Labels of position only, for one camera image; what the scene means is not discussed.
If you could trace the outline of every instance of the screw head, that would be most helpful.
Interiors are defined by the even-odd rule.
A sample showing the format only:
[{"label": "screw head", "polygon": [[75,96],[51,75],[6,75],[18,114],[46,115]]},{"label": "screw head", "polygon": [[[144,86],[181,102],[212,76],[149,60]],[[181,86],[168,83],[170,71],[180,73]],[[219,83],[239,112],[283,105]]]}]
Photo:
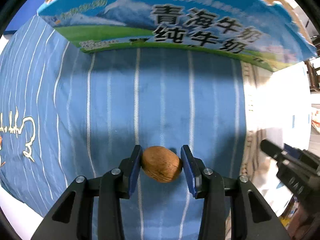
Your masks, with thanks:
[{"label": "screw head", "polygon": [[244,175],[240,176],[239,179],[240,179],[240,181],[242,181],[244,183],[248,182],[248,180],[249,180],[248,177],[244,176]]},{"label": "screw head", "polygon": [[213,173],[213,170],[210,169],[210,168],[205,168],[205,169],[203,170],[203,172],[204,172],[204,174],[211,175],[211,174]]},{"label": "screw head", "polygon": [[77,183],[82,183],[82,182],[84,182],[84,176],[78,176],[78,177],[76,177],[76,182],[77,182]]},{"label": "screw head", "polygon": [[115,168],[115,169],[113,169],[113,170],[111,171],[111,173],[112,173],[113,175],[118,175],[120,172],[121,172],[121,170],[118,169],[118,168]]}]

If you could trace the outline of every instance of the walnut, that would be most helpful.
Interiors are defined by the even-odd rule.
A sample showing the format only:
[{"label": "walnut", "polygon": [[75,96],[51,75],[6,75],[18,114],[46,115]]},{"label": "walnut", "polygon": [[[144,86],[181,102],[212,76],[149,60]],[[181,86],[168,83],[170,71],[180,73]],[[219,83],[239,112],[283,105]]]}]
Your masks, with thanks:
[{"label": "walnut", "polygon": [[180,158],[162,146],[147,148],[143,152],[141,166],[149,177],[163,183],[173,181],[182,171]]}]

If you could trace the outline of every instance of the bed sheet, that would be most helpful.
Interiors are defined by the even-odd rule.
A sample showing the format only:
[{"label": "bed sheet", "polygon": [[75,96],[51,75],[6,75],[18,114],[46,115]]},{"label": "bed sheet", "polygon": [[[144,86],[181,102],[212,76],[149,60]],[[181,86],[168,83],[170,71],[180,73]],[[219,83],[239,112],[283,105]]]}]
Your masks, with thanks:
[{"label": "bed sheet", "polygon": [[[84,54],[34,16],[0,56],[0,88],[0,181],[41,216],[76,176],[103,175],[135,144],[178,156],[188,144],[206,166],[239,175],[246,123],[238,60],[157,48]],[[161,184],[141,170],[132,198],[121,200],[125,237],[197,239],[202,206],[183,172]]]}]

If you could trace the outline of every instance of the snow-capped mountain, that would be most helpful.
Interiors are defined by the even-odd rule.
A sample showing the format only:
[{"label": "snow-capped mountain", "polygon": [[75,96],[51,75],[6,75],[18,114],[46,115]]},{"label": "snow-capped mountain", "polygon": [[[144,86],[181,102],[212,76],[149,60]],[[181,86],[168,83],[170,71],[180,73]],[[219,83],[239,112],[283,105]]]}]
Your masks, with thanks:
[{"label": "snow-capped mountain", "polygon": [[116,0],[107,5],[98,17],[122,22],[130,27],[154,30],[156,28],[151,16],[152,6],[133,0]]},{"label": "snow-capped mountain", "polygon": [[44,16],[44,20],[52,27],[75,26],[75,25],[117,25],[125,26],[124,23],[107,20],[96,16],[86,16],[83,14],[75,14],[71,18],[57,21],[55,17]]}]

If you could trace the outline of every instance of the white stripe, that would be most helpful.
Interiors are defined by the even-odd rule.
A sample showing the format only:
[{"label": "white stripe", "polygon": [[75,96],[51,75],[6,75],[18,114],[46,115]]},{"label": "white stripe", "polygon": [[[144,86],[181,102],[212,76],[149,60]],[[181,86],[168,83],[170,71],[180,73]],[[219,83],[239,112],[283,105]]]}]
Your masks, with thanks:
[{"label": "white stripe", "polygon": [[[35,26],[35,28],[34,28],[34,30],[33,30],[33,33],[34,33],[35,30],[36,30],[36,27],[37,27],[37,25],[38,25],[38,22],[39,22],[39,18],[38,18],[38,20],[37,20],[37,23],[36,23],[36,26]],[[38,42],[37,42],[37,44],[36,44],[35,50],[34,50],[34,52],[33,52],[32,58],[31,58],[31,62],[30,62],[28,74],[27,74],[26,88],[25,88],[25,92],[24,92],[24,113],[23,113],[23,118],[25,117],[25,114],[26,114],[26,107],[27,107],[27,103],[26,103],[26,93],[27,93],[27,85],[28,85],[28,78],[29,78],[29,73],[30,73],[30,69],[31,69],[31,64],[32,64],[32,60],[33,60],[34,54],[35,54],[35,52],[36,52],[36,48],[37,48],[37,46],[38,46],[38,44],[39,44],[39,41],[40,41],[40,39],[41,39],[41,37],[42,37],[42,35],[43,35],[43,33],[44,33],[45,28],[46,28],[46,26],[44,27],[44,29],[43,29],[43,31],[42,31],[39,39],[38,39]],[[30,38],[29,38],[28,44],[29,44],[29,42],[30,42],[30,40],[31,40],[31,37],[33,36],[33,33],[31,34],[31,36],[30,36]],[[26,50],[27,50],[28,44],[26,45],[26,48],[25,48],[25,50],[24,50],[24,52],[23,52],[23,55],[22,55],[22,58],[21,58],[21,62],[23,61],[23,57],[24,57],[25,52],[26,52]],[[40,197],[41,197],[41,199],[42,199],[42,201],[43,201],[43,203],[44,203],[44,206],[45,206],[46,209],[48,210],[48,207],[47,207],[47,205],[45,204],[45,202],[44,202],[44,200],[43,200],[43,198],[42,198],[42,195],[41,195],[41,193],[40,193],[40,190],[39,190],[37,181],[36,181],[35,176],[34,176],[34,174],[33,174],[33,170],[32,170],[32,165],[31,165],[31,163],[30,163],[30,168],[31,168],[31,172],[32,172],[33,178],[34,178],[34,180],[35,180],[36,186],[37,186],[37,188],[38,188]]]},{"label": "white stripe", "polygon": [[[27,178],[26,170],[24,169],[24,166],[23,166],[23,165],[22,165],[22,168],[23,168],[24,176]],[[35,199],[33,198],[32,194],[31,194],[31,192],[30,192],[30,190],[29,190],[28,180],[26,180],[26,183],[27,183],[27,190],[28,190],[28,192],[29,192],[29,194],[30,194],[31,198],[33,199],[34,203],[36,203],[36,206],[38,207],[38,210],[39,210],[39,212],[40,212],[41,216],[43,217],[42,212],[41,212],[41,209],[39,208],[39,206],[38,206],[37,202],[35,201]]]},{"label": "white stripe", "polygon": [[[189,148],[191,152],[193,152],[193,145],[194,145],[194,128],[195,128],[195,94],[194,94],[194,67],[193,67],[193,60],[192,60],[192,52],[188,50],[188,65],[189,65],[189,107],[190,107],[190,122],[189,122]],[[186,204],[183,209],[180,229],[179,229],[179,240],[182,238],[183,234],[183,224],[184,220],[186,219],[188,207],[190,203],[190,192],[187,186],[186,190]]]},{"label": "white stripe", "polygon": [[16,177],[13,177],[13,185],[14,185],[14,188],[16,188],[16,192],[20,196],[19,198],[22,199],[21,193],[19,192],[19,186],[17,186],[17,184],[16,184]]},{"label": "white stripe", "polygon": [[54,90],[53,90],[53,103],[54,103],[54,107],[56,108],[56,111],[57,111],[58,161],[59,161],[59,165],[60,165],[61,171],[62,171],[63,176],[64,176],[64,181],[66,183],[66,187],[68,187],[68,181],[67,181],[67,177],[66,177],[66,175],[65,175],[65,173],[64,173],[64,171],[62,169],[62,165],[61,165],[61,145],[60,145],[60,134],[59,134],[59,115],[58,115],[58,110],[57,110],[57,107],[56,107],[56,93],[57,93],[58,82],[59,82],[59,79],[60,79],[60,76],[61,76],[64,55],[66,54],[66,51],[67,51],[67,48],[68,48],[69,44],[70,44],[70,42],[68,41],[68,43],[67,43],[67,45],[66,45],[66,47],[65,47],[65,49],[63,51],[59,74],[58,74],[56,83],[54,85]]},{"label": "white stripe", "polygon": [[[45,136],[47,136],[48,137],[48,133],[47,133],[47,115],[48,115],[48,102],[49,102],[49,90],[47,90],[47,98],[46,98],[46,103],[45,103],[45,114],[44,114],[44,122],[43,122],[43,126],[44,126],[44,133],[45,133]],[[51,148],[49,148],[49,152],[48,152],[48,155],[52,155],[53,153],[52,153],[52,151],[51,151]],[[59,186],[59,188],[58,188],[58,190],[60,190],[60,192],[62,193],[63,192],[63,190],[64,189],[62,189],[60,186],[61,186],[61,184],[60,183],[57,183],[57,181],[56,181],[56,176],[51,176],[50,177],[50,179],[51,180],[53,180],[53,184],[54,185],[58,185]]]},{"label": "white stripe", "polygon": [[88,80],[87,80],[87,151],[89,156],[90,165],[93,171],[93,177],[96,178],[96,171],[94,169],[92,159],[91,159],[91,139],[90,139],[90,78],[91,78],[91,71],[93,69],[94,60],[96,58],[96,54],[94,53],[92,56],[91,66],[88,71]]},{"label": "white stripe", "polygon": [[19,73],[20,73],[21,63],[22,63],[22,61],[20,62],[19,69],[18,69],[17,82],[16,82],[16,91],[15,91],[15,94],[14,94],[14,101],[15,101],[15,102],[17,102],[17,86],[18,86],[18,79],[19,79]]},{"label": "white stripe", "polygon": [[236,109],[235,109],[235,142],[233,144],[231,164],[230,164],[230,172],[229,177],[232,178],[233,166],[236,157],[237,145],[239,140],[239,122],[240,122],[240,100],[239,100],[239,81],[236,74],[236,64],[234,59],[231,59],[232,64],[232,74],[233,74],[233,82],[235,86],[235,94],[236,94]]},{"label": "white stripe", "polygon": [[[49,35],[49,37],[47,38],[47,41],[45,42],[44,57],[45,57],[45,51],[46,51],[46,48],[47,48],[47,43],[48,43],[48,41],[49,41],[49,39],[50,39],[50,37],[52,36],[53,33],[54,33],[54,30],[52,31],[52,33],[51,33],[51,34]],[[45,67],[45,58],[44,58],[44,65],[43,65],[42,74],[41,74],[41,78],[40,78],[40,82],[39,82],[39,87],[38,87],[38,92],[37,92],[37,97],[36,97],[36,105],[37,105],[37,112],[38,112],[38,142],[39,142],[40,160],[41,160],[41,163],[42,163],[43,175],[44,175],[45,181],[47,182],[47,185],[48,185],[48,187],[49,187],[50,197],[51,197],[51,199],[53,200],[51,188],[50,188],[49,182],[48,182],[48,180],[47,180],[47,176],[45,175],[45,172],[44,172],[44,164],[43,164],[43,160],[42,160],[42,150],[41,150],[41,143],[40,143],[40,120],[39,120],[38,98],[39,98],[40,88],[41,88],[41,84],[42,84],[44,67]]]},{"label": "white stripe", "polygon": [[165,68],[164,49],[161,49],[161,76],[160,76],[160,145],[164,147],[164,125],[165,125]]},{"label": "white stripe", "polygon": [[[137,48],[136,58],[136,71],[134,73],[134,111],[133,111],[133,128],[134,128],[134,140],[135,144],[139,144],[139,68],[140,68],[140,56],[141,49]],[[138,205],[140,213],[140,237],[143,240],[143,211],[142,211],[142,191],[141,191],[141,179],[138,176]]]},{"label": "white stripe", "polygon": [[1,63],[0,63],[0,73],[1,73],[1,68],[2,68],[2,62],[3,62],[3,58],[4,58],[4,54],[6,53],[7,49],[9,48],[9,45],[7,44],[4,48],[4,51],[2,52],[2,59],[1,59]]},{"label": "white stripe", "polygon": [[[213,58],[210,58],[211,67],[214,68]],[[218,97],[217,97],[217,77],[214,77],[212,80],[212,90],[213,90],[213,145],[214,153],[217,150],[217,139],[218,139],[218,126],[219,126],[219,108],[218,108]]]},{"label": "white stripe", "polygon": [[[9,64],[9,65],[10,65],[10,58],[11,58],[12,49],[13,49],[13,46],[11,47],[10,54],[9,54],[9,60],[8,60],[8,64]],[[8,73],[9,73],[9,68],[7,68],[7,70],[8,70],[8,71],[7,71],[7,74],[6,74],[5,79],[4,79],[4,87],[5,87],[5,88],[7,87],[7,86],[5,85],[5,83],[7,82],[7,77],[8,77]],[[3,94],[2,94],[2,104],[1,104],[2,112],[4,111],[4,108],[3,108],[3,99],[4,99],[5,94],[6,94],[5,92],[3,92]]]},{"label": "white stripe", "polygon": [[134,73],[134,111],[133,128],[135,143],[139,144],[139,68],[141,49],[137,48],[136,71]]},{"label": "white stripe", "polygon": [[26,115],[26,108],[27,108],[27,106],[26,106],[26,105],[27,105],[27,102],[26,102],[26,94],[27,94],[27,86],[28,86],[28,79],[29,79],[30,69],[31,69],[33,57],[34,57],[34,55],[35,55],[35,53],[36,53],[36,49],[37,49],[37,47],[38,47],[39,41],[40,41],[40,39],[41,39],[41,37],[42,37],[42,34],[44,33],[44,30],[45,30],[45,27],[44,27],[44,29],[43,29],[43,31],[42,31],[39,39],[38,39],[38,42],[37,42],[37,44],[36,44],[35,50],[33,51],[32,58],[31,58],[31,61],[30,61],[30,66],[29,66],[29,70],[28,70],[28,74],[27,74],[26,88],[25,88],[25,90],[24,90],[24,112],[23,112],[23,118],[25,118],[25,115]]},{"label": "white stripe", "polygon": [[[20,68],[21,68],[21,64],[22,64],[22,62],[23,62],[23,58],[24,58],[24,55],[25,55],[25,53],[26,53],[26,50],[27,50],[27,48],[28,48],[28,45],[29,45],[29,42],[30,42],[30,40],[31,40],[31,37],[33,36],[33,34],[35,33],[35,30],[36,30],[36,27],[37,27],[37,25],[38,25],[38,22],[39,22],[39,18],[38,18],[38,20],[37,20],[37,23],[36,23],[36,26],[35,26],[35,28],[33,29],[33,32],[32,32],[32,34],[30,35],[30,38],[29,38],[29,40],[28,40],[28,43],[27,43],[27,45],[25,46],[25,49],[24,49],[24,52],[23,52],[23,55],[22,55],[22,58],[21,58],[21,60],[20,60],[20,65],[19,65],[19,70],[20,70]],[[11,92],[10,92],[10,97],[9,97],[9,103],[8,103],[8,106],[10,105],[10,98],[11,98]],[[24,113],[26,112],[26,95],[25,95],[25,100],[24,100]]]},{"label": "white stripe", "polygon": [[[34,173],[33,173],[33,170],[32,170],[32,168],[31,168],[31,172],[32,172],[32,176],[33,176],[33,179],[35,180],[35,182],[36,182],[36,178],[35,178],[35,175],[34,175]],[[43,200],[43,198],[42,198],[42,195],[41,195],[41,192],[40,192],[40,190],[39,190],[39,187],[38,187],[38,183],[36,182],[36,186],[37,186],[37,189],[38,189],[38,192],[39,192],[39,195],[40,195],[40,197],[41,197],[41,199],[42,199],[42,202],[43,202],[43,204],[44,204],[44,206],[45,206],[45,208],[47,209],[47,211],[49,211],[49,209],[48,209],[48,207],[47,207],[47,205],[45,204],[45,202],[44,202],[44,200]]]},{"label": "white stripe", "polygon": [[[41,50],[40,50],[40,52],[39,52],[37,61],[36,61],[36,63],[35,63],[36,66],[37,66],[38,63],[39,63],[39,59],[40,59],[40,57],[41,57],[41,55],[42,55],[42,50],[43,50],[43,46],[41,47]],[[35,78],[35,73],[36,73],[36,70],[33,71],[32,80],[34,80],[34,78]],[[35,84],[32,83],[31,95],[33,95],[33,89],[34,89],[34,87],[35,87]],[[33,99],[32,99],[32,97],[30,97],[30,113],[31,113],[31,111],[32,111],[32,101],[33,101]]]},{"label": "white stripe", "polygon": [[[47,49],[47,48],[46,48],[47,42],[49,41],[50,37],[52,36],[52,34],[53,34],[54,32],[55,32],[55,30],[52,31],[52,33],[50,34],[50,36],[48,37],[48,39],[47,39],[47,41],[46,41],[46,43],[45,43],[44,54],[45,54],[46,49]],[[59,41],[60,41],[60,39],[58,39],[56,45],[54,46],[54,48],[53,48],[53,50],[52,50],[52,52],[51,52],[51,54],[49,55],[48,64],[49,64],[49,62],[50,62],[50,59],[51,59],[52,55],[55,53],[55,49],[56,49]],[[49,90],[47,90],[47,99],[46,99],[45,114],[44,114],[44,132],[45,132],[45,135],[46,135],[46,136],[48,136],[48,134],[47,134],[47,129],[46,129],[46,127],[47,127],[47,126],[46,126],[46,124],[47,124],[47,115],[48,115],[48,101],[49,101],[48,99],[49,99]]]},{"label": "white stripe", "polygon": [[69,135],[70,135],[70,140],[71,140],[71,148],[72,148],[72,156],[73,156],[73,164],[75,166],[75,171],[76,171],[76,176],[78,176],[78,169],[77,169],[77,165],[76,165],[76,148],[75,148],[75,142],[73,139],[73,133],[72,133],[72,129],[71,129],[71,122],[70,122],[70,112],[69,112],[69,108],[70,108],[70,102],[71,102],[71,97],[72,97],[72,80],[73,80],[73,74],[75,72],[76,69],[76,62],[78,60],[78,56],[79,56],[79,49],[77,50],[77,54],[76,54],[76,59],[73,63],[73,67],[72,67],[72,72],[71,72],[71,76],[70,76],[70,90],[69,90],[69,95],[68,95],[68,101],[67,101],[67,123],[68,123],[68,131],[69,131]]},{"label": "white stripe", "polygon": [[27,94],[27,85],[28,85],[28,79],[29,79],[29,73],[30,73],[30,69],[31,69],[31,65],[32,65],[32,61],[33,61],[33,57],[35,56],[35,53],[36,53],[36,49],[38,47],[38,44],[39,44],[39,41],[42,37],[42,34],[44,33],[44,30],[45,30],[45,27],[38,39],[38,42],[36,44],[36,47],[35,47],[35,50],[33,51],[33,54],[32,54],[32,58],[31,58],[31,61],[30,61],[30,66],[29,66],[29,70],[28,70],[28,74],[27,74],[27,81],[26,81],[26,89],[24,90],[24,112],[23,112],[23,118],[25,117],[25,114],[26,114],[26,94]]},{"label": "white stripe", "polygon": [[30,22],[30,24],[29,24],[29,27],[28,27],[28,29],[27,29],[26,33],[24,34],[24,36],[23,36],[23,38],[22,38],[22,40],[21,40],[21,43],[20,43],[20,45],[19,45],[19,47],[18,47],[18,50],[17,50],[17,53],[16,53],[16,55],[15,55],[15,57],[14,57],[14,60],[13,60],[13,64],[12,64],[12,66],[14,66],[14,63],[15,63],[16,58],[17,58],[17,55],[18,55],[18,53],[20,52],[21,44],[22,44],[22,42],[24,41],[24,38],[26,37],[26,35],[27,35],[28,31],[29,31],[29,28],[30,28],[30,26],[31,26],[31,24],[32,24],[32,22],[33,22],[33,19],[34,19],[34,18],[35,18],[35,15],[34,15],[34,17],[32,18],[32,20],[31,20],[31,22]]},{"label": "white stripe", "polygon": [[[164,49],[161,49],[161,74],[160,74],[160,146],[165,145],[164,143],[164,125],[165,125],[165,68],[164,68]],[[164,189],[162,189],[161,198],[163,200],[162,209],[160,213],[160,224],[159,224],[159,234],[158,239],[162,239],[162,226],[163,226],[163,219],[164,219],[164,209],[166,206],[166,195],[164,194]]]},{"label": "white stripe", "polygon": [[111,131],[111,74],[116,62],[116,50],[113,51],[111,67],[107,77],[107,127],[108,127],[108,155],[112,155],[112,131]]}]

